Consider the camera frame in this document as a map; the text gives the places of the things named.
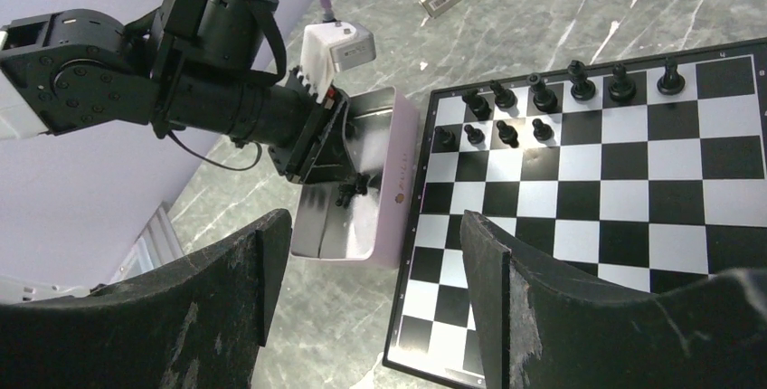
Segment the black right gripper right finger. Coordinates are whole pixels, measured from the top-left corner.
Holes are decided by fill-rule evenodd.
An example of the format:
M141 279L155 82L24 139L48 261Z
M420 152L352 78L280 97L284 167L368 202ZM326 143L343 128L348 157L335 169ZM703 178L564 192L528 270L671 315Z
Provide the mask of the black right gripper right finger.
M766 272L655 294L602 280L466 211L459 240L490 388L763 388Z

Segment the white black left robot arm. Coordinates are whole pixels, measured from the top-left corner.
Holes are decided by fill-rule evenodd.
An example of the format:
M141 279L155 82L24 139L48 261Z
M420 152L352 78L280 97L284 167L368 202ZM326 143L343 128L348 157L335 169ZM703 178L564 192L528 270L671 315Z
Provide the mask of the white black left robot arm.
M278 0L163 0L129 24L74 9L1 30L1 137L60 136L111 121L158 138L187 128L255 145L298 185L364 193L357 126L338 87L289 67Z

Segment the black chess piece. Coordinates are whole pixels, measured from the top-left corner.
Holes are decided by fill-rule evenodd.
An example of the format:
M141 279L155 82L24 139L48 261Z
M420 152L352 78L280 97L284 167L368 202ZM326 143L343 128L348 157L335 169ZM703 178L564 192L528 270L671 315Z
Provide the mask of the black chess piece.
M487 99L479 94L478 89L466 91L461 96L461 99L477 120L482 121L489 119L491 109Z

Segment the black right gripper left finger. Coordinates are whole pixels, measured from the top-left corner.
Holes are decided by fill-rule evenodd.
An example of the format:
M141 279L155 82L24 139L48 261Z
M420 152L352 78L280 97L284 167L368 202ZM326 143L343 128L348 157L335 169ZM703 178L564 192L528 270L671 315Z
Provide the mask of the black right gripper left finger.
M276 314L289 211L84 297L1 307L4 388L248 388Z

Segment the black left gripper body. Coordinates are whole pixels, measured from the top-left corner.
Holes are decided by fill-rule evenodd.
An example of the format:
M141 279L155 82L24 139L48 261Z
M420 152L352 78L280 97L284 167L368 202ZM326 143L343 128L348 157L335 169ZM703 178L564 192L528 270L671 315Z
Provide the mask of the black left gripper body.
M300 168L310 140L327 121L331 109L350 98L331 86L317 102L298 69L284 85L260 86L231 77L200 79L182 76L167 109L168 122L228 137L236 145L258 143L268 149L279 175L300 183Z

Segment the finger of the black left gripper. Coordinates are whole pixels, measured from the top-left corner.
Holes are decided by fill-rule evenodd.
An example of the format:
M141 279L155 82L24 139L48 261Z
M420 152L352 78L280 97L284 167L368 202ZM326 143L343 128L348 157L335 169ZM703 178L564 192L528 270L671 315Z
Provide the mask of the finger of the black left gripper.
M347 147L348 111L349 101L338 101L327 121L311 138L307 157L299 172L301 184L345 182L356 173Z

